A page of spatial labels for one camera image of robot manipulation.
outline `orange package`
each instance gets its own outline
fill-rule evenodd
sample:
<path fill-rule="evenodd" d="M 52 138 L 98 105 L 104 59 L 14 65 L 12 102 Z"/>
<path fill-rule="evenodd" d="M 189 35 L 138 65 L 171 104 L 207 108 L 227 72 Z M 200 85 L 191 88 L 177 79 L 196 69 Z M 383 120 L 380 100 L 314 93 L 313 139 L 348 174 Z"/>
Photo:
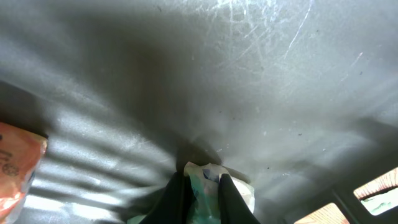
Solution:
<path fill-rule="evenodd" d="M 45 138 L 0 123 L 0 224 L 24 199 L 26 185 L 46 149 Z"/>

